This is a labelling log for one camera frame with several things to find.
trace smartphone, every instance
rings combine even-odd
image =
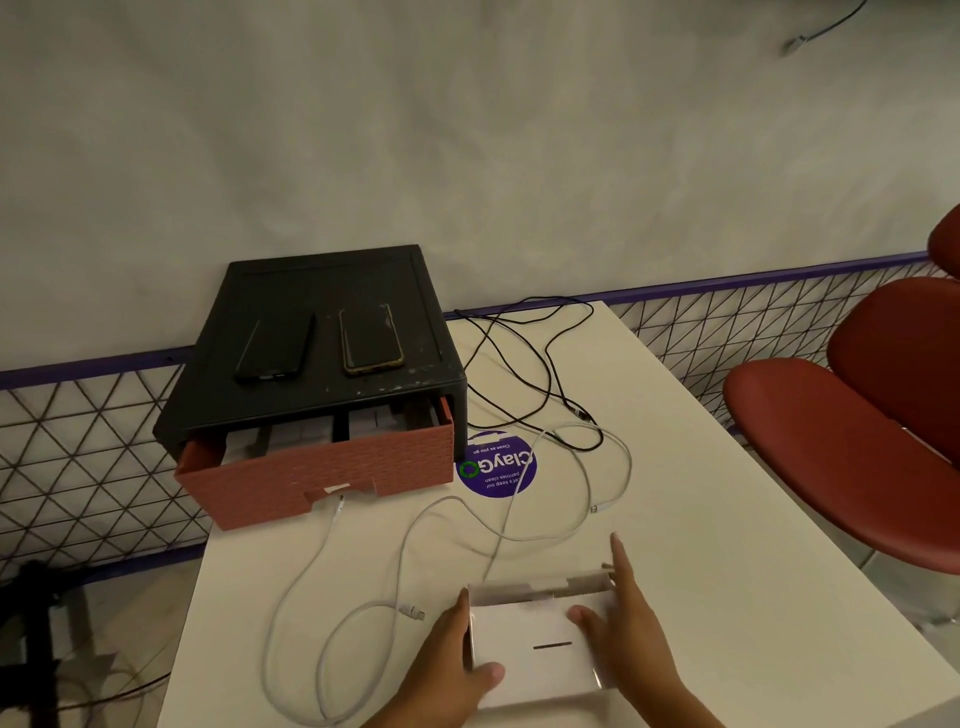
[[[394,315],[386,303],[356,305],[340,311],[344,371],[364,375],[403,364]]]
[[[247,337],[234,378],[244,382],[269,381],[298,375],[313,320],[313,311],[305,308],[264,313]]]

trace white cardboard box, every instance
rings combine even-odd
[[[506,675],[480,708],[584,695],[611,686],[590,655],[579,628],[566,617],[583,604],[604,617],[615,603],[606,571],[526,583],[487,582],[468,587],[468,667],[498,662]]]

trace red chair seat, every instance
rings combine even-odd
[[[829,370],[750,361],[724,385],[759,455],[821,515],[902,561],[960,574],[960,472]]]
[[[960,205],[933,229],[926,249],[934,263],[960,279]]]

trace white table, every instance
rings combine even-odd
[[[573,306],[524,333],[542,349],[579,316]],[[461,355],[479,340],[466,322],[451,323],[450,330]],[[495,338],[523,364],[522,374],[544,383],[521,342],[502,330]],[[492,578],[596,568],[616,530],[687,684],[730,728],[882,728],[960,695],[960,676],[609,309],[597,305],[593,318],[551,351],[567,393],[630,446],[633,480],[620,503],[591,516],[576,537],[505,544]],[[482,353],[469,379],[517,413],[539,399]],[[499,419],[481,405],[471,396],[472,421]],[[570,419],[552,403],[538,422]],[[589,435],[582,433],[585,441]],[[537,458],[537,478],[511,516],[516,534],[556,532],[583,508],[585,486],[571,455],[541,442]],[[620,450],[609,443],[584,460],[598,496],[612,495],[624,468]],[[507,505],[474,495],[459,480],[400,497],[348,500],[324,555],[294,592],[277,629],[274,684],[288,704],[317,714],[313,668],[332,625],[353,606],[390,595],[408,524],[423,506],[450,493],[468,498],[492,522],[502,519]],[[159,728],[291,725],[261,694],[260,651],[276,599],[312,555],[332,505],[333,498],[306,516],[211,534]],[[401,587],[401,598],[427,611],[427,621],[398,623],[385,679],[352,724],[393,693],[432,618],[483,573],[494,536],[456,503],[435,513],[411,537]],[[338,638],[329,661],[335,708],[343,709],[343,700],[365,682],[361,673],[382,649],[390,618],[388,610],[372,610]],[[351,649],[369,661],[349,660]],[[475,722],[641,724],[617,695]]]

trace purple circular sticker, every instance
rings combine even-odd
[[[478,432],[467,440],[464,459],[457,463],[457,474],[474,493],[486,497],[510,497],[522,492],[537,474],[537,456],[526,441],[502,429]],[[523,468],[526,474],[520,483]]]

